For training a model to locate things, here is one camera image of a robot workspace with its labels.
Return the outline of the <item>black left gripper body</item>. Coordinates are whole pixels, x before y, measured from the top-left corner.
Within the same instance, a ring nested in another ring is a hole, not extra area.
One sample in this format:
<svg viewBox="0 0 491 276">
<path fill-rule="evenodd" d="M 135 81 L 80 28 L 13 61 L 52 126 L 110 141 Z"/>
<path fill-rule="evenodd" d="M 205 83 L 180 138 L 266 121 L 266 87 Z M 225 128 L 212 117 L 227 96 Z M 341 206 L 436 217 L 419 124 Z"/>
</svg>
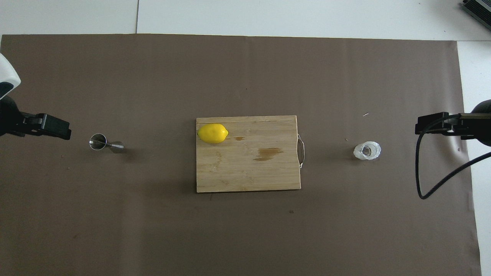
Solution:
<svg viewBox="0 0 491 276">
<path fill-rule="evenodd" d="M 17 125 L 23 122 L 23 115 L 19 111 L 15 101 L 5 96 L 0 102 L 0 136 L 11 134 L 18 137 L 25 137 L 24 133 L 16 130 Z"/>
</svg>

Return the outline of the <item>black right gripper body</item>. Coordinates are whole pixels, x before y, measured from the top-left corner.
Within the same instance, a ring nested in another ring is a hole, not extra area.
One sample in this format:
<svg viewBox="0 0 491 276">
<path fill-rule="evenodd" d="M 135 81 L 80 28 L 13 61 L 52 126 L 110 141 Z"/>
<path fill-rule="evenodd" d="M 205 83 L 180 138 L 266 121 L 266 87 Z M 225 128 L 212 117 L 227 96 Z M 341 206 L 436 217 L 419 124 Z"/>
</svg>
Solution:
<svg viewBox="0 0 491 276">
<path fill-rule="evenodd" d="M 471 113 L 483 113 L 490 116 L 491 100 L 480 102 L 474 107 Z M 473 127 L 475 139 L 480 143 L 491 147 L 491 121 L 488 119 L 477 119 Z"/>
</svg>

